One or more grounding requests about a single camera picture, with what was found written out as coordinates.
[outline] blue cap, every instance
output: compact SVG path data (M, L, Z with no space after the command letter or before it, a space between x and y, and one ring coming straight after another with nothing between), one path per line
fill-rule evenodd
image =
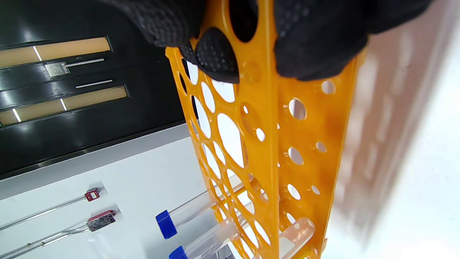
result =
M189 259L187 255L185 255L184 248L179 246L176 250L169 254L169 259Z
M158 214L156 216L156 221L165 239L171 238L177 234L176 227L174 226L168 211L163 211Z

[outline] metal rod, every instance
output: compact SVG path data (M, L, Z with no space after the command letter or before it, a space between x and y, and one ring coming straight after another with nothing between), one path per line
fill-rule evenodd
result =
M101 62L101 61L104 61L104 59L93 59L93 60L88 60L88 61L81 61L81 62L77 62L77 63L67 64L64 67L86 65L86 64L91 64L91 63L96 63L96 62Z
M109 80L100 81L100 82L95 82L95 83L87 83L87 84L75 86L75 88L78 89L78 88L83 88L83 87L88 87L88 86L93 86L93 85L98 85L98 84L103 84L103 83L109 83L109 82L113 82L113 80L112 80L112 79L109 79Z
M26 253L29 253L29 252L32 252L40 247L44 247L46 245L49 245L51 243L54 243L58 240L61 240L65 237L68 237L70 235L75 235L75 234L79 234L79 233L83 233L83 232L87 232L89 231L89 228L86 226L86 225L83 225L83 226L80 226L76 229L72 229L72 230L65 230L65 231L61 231L61 232L58 232L58 233L55 233L53 235L49 235L41 240L38 240L38 241L35 241L35 242L32 242L32 243L28 243L26 244L25 246L22 246L20 248L17 248L17 249L14 249L12 251L9 251L5 254L2 254L0 255L0 259L13 259L13 258L17 258L21 255L24 255Z
M78 202L78 201L80 201L80 200L86 200L86 197L83 195L83 196L80 196L80 197L75 198L75 199L73 199L73 200L69 200L69 201L66 201L66 202L64 202L64 203L61 203L61 204L59 204L59 205L56 205L56 206L54 206L54 207L51 207L51 208L45 209L45 210L43 210L43 211L34 213L34 214L32 214L32 215L29 215L29 216L20 218L20 219L18 219L18 220L15 220L15 221L13 221L13 222L10 222L10 223L8 223L8 224L6 224L6 225L0 226L0 231L5 230L5 229L7 229L7 228L10 228L10 227L12 227L12 226L15 226L15 225L17 225L17 224L26 222L26 221L31 220L31 219L33 219L33 218L39 217L39 216L41 216L41 215L50 213L50 212L52 212L52 211L55 211L55 210L57 210L57 209L59 209L59 208L65 207L65 206L67 206L67 205L76 203L76 202Z

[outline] clear plastic tube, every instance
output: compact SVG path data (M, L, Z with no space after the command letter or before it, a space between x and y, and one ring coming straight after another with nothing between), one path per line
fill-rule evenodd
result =
M249 227L247 222L240 218L240 224L245 229ZM315 225L308 218L300 218L284 232L280 234L280 259L291 259L313 236ZM214 226L208 232L200 236L191 244L178 247L170 255L169 259L209 259L217 253L219 249L227 245L239 236L236 224L227 219Z
M308 218L299 218L280 234L280 259L291 259L313 236L315 225Z
M244 184L237 175L231 176L229 181L233 186L234 192L244 187ZM215 186L215 190L216 194L222 197L222 192L219 187ZM165 239L173 237L177 234L178 228L216 205L216 201L209 198L208 191L205 191L170 212L166 210L158 214L156 216L156 221L163 237Z
M185 248L182 246L178 247L169 255L169 258L209 259L214 256L218 250L236 238L238 234L239 231L235 222L226 219L215 225Z

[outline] red device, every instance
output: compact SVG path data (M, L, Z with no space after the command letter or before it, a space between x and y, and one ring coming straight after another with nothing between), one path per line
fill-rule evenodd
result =
M99 194L99 188L92 188L92 189L89 189L86 191L85 193L85 197L88 201L93 201L95 199L98 199L99 197L101 197L101 195Z
M115 222L115 214L115 211L108 210L94 217L91 217L86 223L86 225L88 226L91 232L94 232Z

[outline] black glove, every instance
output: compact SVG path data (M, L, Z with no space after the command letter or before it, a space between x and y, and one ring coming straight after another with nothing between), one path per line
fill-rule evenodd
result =
M159 47L180 47L186 60L211 78L239 82L229 41L216 28L200 34L205 0L101 0L123 11ZM422 14L433 0L274 0L276 68L283 77L333 77L367 44L368 34L392 29ZM230 0L235 34L249 41L257 27L256 0Z

